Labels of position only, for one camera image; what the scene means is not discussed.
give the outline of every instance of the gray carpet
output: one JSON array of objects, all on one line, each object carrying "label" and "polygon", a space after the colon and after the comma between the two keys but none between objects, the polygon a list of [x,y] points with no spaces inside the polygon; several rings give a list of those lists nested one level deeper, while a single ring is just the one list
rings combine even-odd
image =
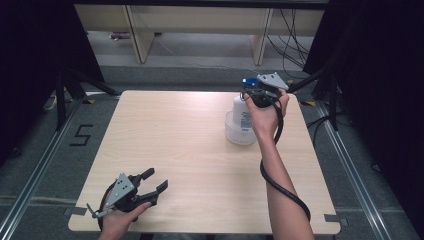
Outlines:
[{"label": "gray carpet", "polygon": [[[257,75],[250,70],[213,68],[102,67],[102,71],[108,86],[120,91],[130,89],[239,91],[241,79]],[[289,77],[284,71],[277,72],[283,79],[299,81]],[[307,76],[300,72],[289,72],[289,74],[296,77]],[[90,85],[83,85],[87,91],[98,91]],[[300,101],[312,100],[313,85],[297,92]],[[74,206],[79,196],[117,102],[116,99],[105,98],[96,99],[93,104],[79,106],[60,148],[54,155],[12,239],[94,239],[98,236],[98,233],[70,231],[67,227],[69,216],[64,212]],[[301,110],[305,123],[319,118],[316,107],[302,105]],[[344,144],[389,226],[393,239],[419,239],[384,178],[371,169],[370,165],[373,161],[367,148],[362,144],[359,134],[355,131],[354,125],[350,123],[349,117],[339,116],[338,121],[339,133]],[[75,137],[81,125],[90,125],[90,127],[84,127],[80,133],[91,137],[85,146],[72,146],[84,140]],[[0,169],[0,217],[2,219],[43,155],[55,127],[55,110],[40,115],[19,146],[22,155],[11,157]],[[315,127],[316,125],[309,129],[311,138]],[[315,150],[331,198],[338,216],[344,223],[335,239],[376,239],[323,125],[317,131],[315,143]],[[139,234],[129,233],[125,239],[139,239]],[[333,239],[333,237],[317,236],[317,239]]]}]

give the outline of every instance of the black stand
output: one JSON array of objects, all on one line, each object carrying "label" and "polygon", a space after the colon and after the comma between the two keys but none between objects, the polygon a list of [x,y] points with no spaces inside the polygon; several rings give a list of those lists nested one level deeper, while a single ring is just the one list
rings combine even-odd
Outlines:
[{"label": "black stand", "polygon": [[84,89],[82,88],[79,80],[89,83],[99,90],[112,96],[119,96],[118,92],[103,82],[98,82],[84,73],[73,69],[62,69],[59,71],[59,76],[56,82],[56,98],[57,98],[57,126],[56,131],[59,130],[63,123],[66,121],[66,107],[65,107],[65,92],[64,88],[69,92],[73,99],[84,99],[87,97]]},{"label": "black stand", "polygon": [[342,66],[345,63],[346,57],[349,56],[354,41],[357,39],[357,25],[366,3],[367,0],[362,0],[359,4],[358,11],[348,22],[348,25],[340,36],[340,39],[338,40],[326,65],[322,69],[310,75],[308,78],[290,86],[289,90],[287,91],[288,93],[294,93],[295,91],[305,87],[315,80],[319,80],[312,95],[314,99],[322,99],[327,92],[330,93],[329,120],[335,131],[338,131],[336,122],[337,75],[342,70]]}]

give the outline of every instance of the person's right hand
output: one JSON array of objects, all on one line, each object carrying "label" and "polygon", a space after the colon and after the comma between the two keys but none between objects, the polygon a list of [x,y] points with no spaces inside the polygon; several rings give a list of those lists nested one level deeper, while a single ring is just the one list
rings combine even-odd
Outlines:
[{"label": "person's right hand", "polygon": [[[284,117],[286,115],[289,96],[283,89],[280,89],[280,92],[280,101],[277,101],[276,105],[281,108]],[[258,139],[273,139],[275,130],[278,127],[278,117],[274,106],[271,105],[266,108],[258,108],[248,94],[245,93],[243,98],[245,99],[247,108],[249,109],[252,128],[255,131],[256,137]]]}]

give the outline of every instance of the forearm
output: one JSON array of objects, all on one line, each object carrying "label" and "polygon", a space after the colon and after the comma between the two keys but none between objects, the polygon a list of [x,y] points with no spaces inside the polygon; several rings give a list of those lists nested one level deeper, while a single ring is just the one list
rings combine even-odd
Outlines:
[{"label": "forearm", "polygon": [[[268,176],[280,186],[297,195],[273,139],[263,137],[259,138],[258,142]],[[304,210],[269,183],[266,185],[274,239],[313,239],[312,229]]]}]

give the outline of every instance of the background table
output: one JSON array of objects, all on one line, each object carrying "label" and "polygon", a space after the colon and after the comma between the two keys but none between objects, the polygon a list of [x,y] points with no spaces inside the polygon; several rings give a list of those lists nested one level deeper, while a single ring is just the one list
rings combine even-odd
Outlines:
[{"label": "background table", "polygon": [[[239,146],[225,137],[225,113],[239,93],[126,91],[116,107],[92,169],[76,204],[98,207],[105,189],[118,177],[156,173],[139,194],[168,179],[158,205],[130,231],[269,234],[265,181],[257,143]],[[309,206],[315,234],[336,234],[339,223],[296,97],[290,95],[278,143],[296,190]],[[74,231],[97,231],[87,211],[73,215]]]}]

